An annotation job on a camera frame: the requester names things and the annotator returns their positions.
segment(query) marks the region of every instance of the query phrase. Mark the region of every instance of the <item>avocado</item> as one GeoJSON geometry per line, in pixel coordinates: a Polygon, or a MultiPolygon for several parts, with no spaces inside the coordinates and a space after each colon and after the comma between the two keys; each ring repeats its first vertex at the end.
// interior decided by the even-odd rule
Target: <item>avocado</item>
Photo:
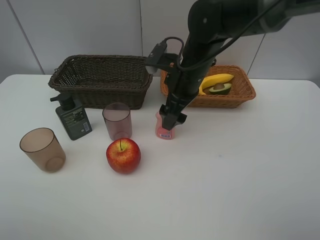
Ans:
{"type": "Polygon", "coordinates": [[[231,83],[217,83],[209,89],[209,92],[213,95],[227,95],[231,90],[231,83]]]}

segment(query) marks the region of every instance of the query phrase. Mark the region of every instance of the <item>light brown wicker basket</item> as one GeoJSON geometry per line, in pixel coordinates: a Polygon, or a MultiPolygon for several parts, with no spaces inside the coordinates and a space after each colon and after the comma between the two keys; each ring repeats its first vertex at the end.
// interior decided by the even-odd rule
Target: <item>light brown wicker basket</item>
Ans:
{"type": "MultiPolygon", "coordinates": [[[[215,74],[232,74],[234,78],[230,81],[231,91],[228,95],[198,95],[188,107],[196,108],[223,108],[234,109],[248,100],[256,97],[256,91],[252,87],[246,73],[235,65],[212,66],[206,76],[215,74]]],[[[166,71],[161,72],[161,92],[168,95],[168,87],[165,85],[166,71]]]]}

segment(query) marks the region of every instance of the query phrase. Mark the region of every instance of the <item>bottle cap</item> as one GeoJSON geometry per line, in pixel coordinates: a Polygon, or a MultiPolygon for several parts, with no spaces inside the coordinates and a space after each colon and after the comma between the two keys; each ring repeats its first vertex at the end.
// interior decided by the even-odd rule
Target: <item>bottle cap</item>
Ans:
{"type": "Polygon", "coordinates": [[[60,93],[58,96],[50,98],[50,101],[59,101],[61,108],[65,111],[71,110],[76,106],[70,93],[60,93]]]}

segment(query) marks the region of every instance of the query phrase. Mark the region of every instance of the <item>wicker basket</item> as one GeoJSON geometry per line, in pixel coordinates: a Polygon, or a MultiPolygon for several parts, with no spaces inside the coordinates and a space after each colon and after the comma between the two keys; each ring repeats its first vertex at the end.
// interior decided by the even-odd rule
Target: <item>wicker basket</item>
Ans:
{"type": "Polygon", "coordinates": [[[49,86],[70,93],[86,108],[103,109],[119,102],[140,109],[151,84],[145,57],[74,55],[55,70],[49,86]]]}
{"type": "MultiPolygon", "coordinates": [[[[234,78],[231,91],[228,95],[198,95],[188,107],[196,108],[223,108],[234,109],[240,104],[256,97],[255,89],[252,87],[246,73],[238,66],[234,65],[216,65],[212,66],[207,76],[215,74],[232,74],[234,78]]],[[[161,72],[161,92],[168,95],[168,87],[165,85],[167,72],[161,72]]]]}

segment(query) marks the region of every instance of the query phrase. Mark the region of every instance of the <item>soap bottle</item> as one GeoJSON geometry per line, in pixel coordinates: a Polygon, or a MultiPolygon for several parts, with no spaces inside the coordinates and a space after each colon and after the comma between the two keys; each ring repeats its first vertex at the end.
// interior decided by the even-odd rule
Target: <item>soap bottle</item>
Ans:
{"type": "Polygon", "coordinates": [[[162,127],[162,118],[159,112],[156,113],[155,117],[156,117],[155,135],[158,138],[164,139],[164,140],[173,139],[175,137],[175,129],[173,128],[169,131],[162,127]]]}
{"type": "Polygon", "coordinates": [[[59,101],[60,106],[56,108],[55,112],[71,140],[77,140],[92,131],[80,100],[74,100],[69,93],[61,93],[50,98],[50,101],[59,101]]]}

